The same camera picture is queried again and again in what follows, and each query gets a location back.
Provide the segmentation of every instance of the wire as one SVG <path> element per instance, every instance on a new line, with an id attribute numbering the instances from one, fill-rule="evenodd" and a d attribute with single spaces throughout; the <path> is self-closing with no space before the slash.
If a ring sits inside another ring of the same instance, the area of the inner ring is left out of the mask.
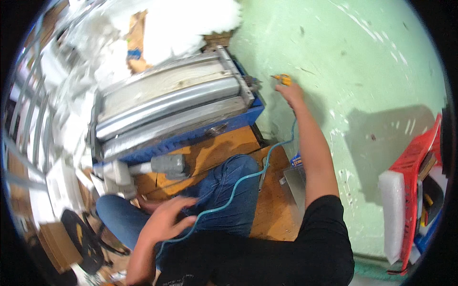
<path id="1" fill-rule="evenodd" d="M 174 238 L 174 239 L 169 239 L 169 240 L 164 240 L 162 242 L 162 245 L 161 245 L 161 249 L 159 250 L 158 254 L 156 255 L 156 259 L 158 259 L 158 257 L 161 255 L 163 249 L 164 249 L 164 245 L 166 243 L 178 243 L 180 241 L 183 241 L 185 239 L 187 239 L 196 229 L 196 225 L 197 225 L 197 222 L 199 221 L 199 219 L 206 215 L 206 214 L 210 214 L 210 213 L 214 213 L 214 212 L 218 212 L 220 210 L 224 210 L 225 208 L 227 208 L 230 203 L 232 202 L 232 199 L 234 198 L 235 196 L 235 190 L 237 189 L 237 186 L 243 181 L 243 180 L 246 180 L 248 178 L 252 178 L 252 177 L 256 177 L 256 176 L 259 176 L 261 174 L 264 174 L 266 171 L 267 171 L 267 167 L 269 166 L 269 160 L 270 160 L 270 154 L 272 153 L 272 151 L 277 148 L 278 146 L 282 146 L 282 145 L 285 145 L 285 144 L 288 144 L 288 143 L 291 143 L 293 140 L 294 140 L 294 127 L 296 125 L 296 119 L 294 119 L 294 122 L 293 122 L 293 126 L 291 127 L 291 139 L 288 140 L 288 141 L 283 141 L 283 142 L 279 142 L 277 144 L 275 144 L 274 146 L 272 146 L 272 148 L 270 148 L 269 152 L 267 153 L 267 160 L 266 160 L 266 164 L 264 164 L 264 168 L 259 171 L 259 172 L 256 172 L 256 173 L 253 173 L 253 174 L 250 174 L 250 175 L 246 175 L 246 176 L 243 176 L 241 177 L 237 182 L 235 182 L 235 185 L 234 185 L 234 188 L 232 189 L 232 193 L 230 195 L 230 198 L 229 200 L 227 201 L 227 203 L 225 203 L 224 205 L 220 206 L 220 207 L 217 207 L 217 208 L 214 208 L 214 209 L 211 209 L 211 210 L 204 210 L 203 212 L 201 212 L 197 218 L 196 218 L 196 222 L 194 223 L 194 225 L 192 226 L 191 230 L 183 237 L 180 237 L 180 238 Z"/>

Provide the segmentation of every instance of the forearm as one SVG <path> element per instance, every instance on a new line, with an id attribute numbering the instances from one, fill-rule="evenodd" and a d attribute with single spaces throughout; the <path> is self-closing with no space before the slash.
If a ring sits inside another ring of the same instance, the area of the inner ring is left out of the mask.
<path id="1" fill-rule="evenodd" d="M 299 148 L 305 170 L 305 207 L 319 197 L 339 196 L 333 160 L 327 141 L 303 101 L 293 106 L 299 127 Z"/>
<path id="2" fill-rule="evenodd" d="M 151 241 L 145 235 L 138 238 L 127 266 L 125 282 L 127 285 L 151 282 L 156 273 L 155 254 L 153 251 L 155 241 Z"/>
<path id="3" fill-rule="evenodd" d="M 299 127 L 299 148 L 307 173 L 333 171 L 333 161 L 327 141 L 304 102 L 294 106 Z"/>

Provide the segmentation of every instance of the knee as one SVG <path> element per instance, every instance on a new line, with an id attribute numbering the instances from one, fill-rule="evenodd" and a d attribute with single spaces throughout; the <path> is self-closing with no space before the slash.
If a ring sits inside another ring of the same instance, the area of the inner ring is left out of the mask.
<path id="1" fill-rule="evenodd" d="M 234 164 L 242 166 L 246 173 L 245 175 L 253 174 L 259 171 L 258 163 L 251 156 L 239 154 L 234 157 L 236 157 L 234 158 Z"/>
<path id="2" fill-rule="evenodd" d="M 96 210 L 97 210 L 97 215 L 100 217 L 100 219 L 103 220 L 103 217 L 108 217 L 110 216 L 110 213 L 113 210 L 118 209 L 118 205 L 122 203 L 124 199 L 114 195 L 114 194 L 106 194 L 104 196 L 101 196 L 97 202 L 96 202 Z"/>

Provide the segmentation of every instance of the yellow tool handle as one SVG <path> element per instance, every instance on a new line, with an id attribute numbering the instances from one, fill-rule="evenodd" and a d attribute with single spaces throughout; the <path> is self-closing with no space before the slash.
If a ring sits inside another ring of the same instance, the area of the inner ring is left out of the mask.
<path id="1" fill-rule="evenodd" d="M 290 86 L 292 83 L 291 77 L 287 74 L 281 74 L 276 76 L 271 76 L 279 81 L 280 84 L 285 86 Z"/>

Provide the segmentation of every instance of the black shirt sleeve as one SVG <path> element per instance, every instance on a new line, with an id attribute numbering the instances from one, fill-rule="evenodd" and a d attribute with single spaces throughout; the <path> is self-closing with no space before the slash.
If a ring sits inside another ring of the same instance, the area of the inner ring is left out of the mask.
<path id="1" fill-rule="evenodd" d="M 326 195 L 316 199 L 305 211 L 294 241 L 297 246 L 313 246 L 316 270 L 321 270 L 336 285 L 342 281 L 349 284 L 354 273 L 353 252 L 343 215 L 338 197 Z"/>

